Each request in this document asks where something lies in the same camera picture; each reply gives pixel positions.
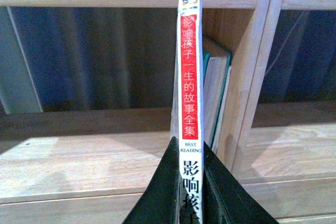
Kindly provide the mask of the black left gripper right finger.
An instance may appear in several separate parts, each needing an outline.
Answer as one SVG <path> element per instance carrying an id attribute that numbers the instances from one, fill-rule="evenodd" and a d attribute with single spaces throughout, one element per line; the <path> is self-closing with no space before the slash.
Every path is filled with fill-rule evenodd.
<path id="1" fill-rule="evenodd" d="M 277 223 L 204 144 L 205 223 Z"/>

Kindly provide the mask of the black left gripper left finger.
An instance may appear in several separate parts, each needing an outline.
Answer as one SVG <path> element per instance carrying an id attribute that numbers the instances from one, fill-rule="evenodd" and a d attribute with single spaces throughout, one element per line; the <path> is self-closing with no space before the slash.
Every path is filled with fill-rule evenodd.
<path id="1" fill-rule="evenodd" d="M 178 223 L 179 197 L 178 140 L 171 138 L 164 155 L 145 192 L 129 212 L 123 223 Z"/>

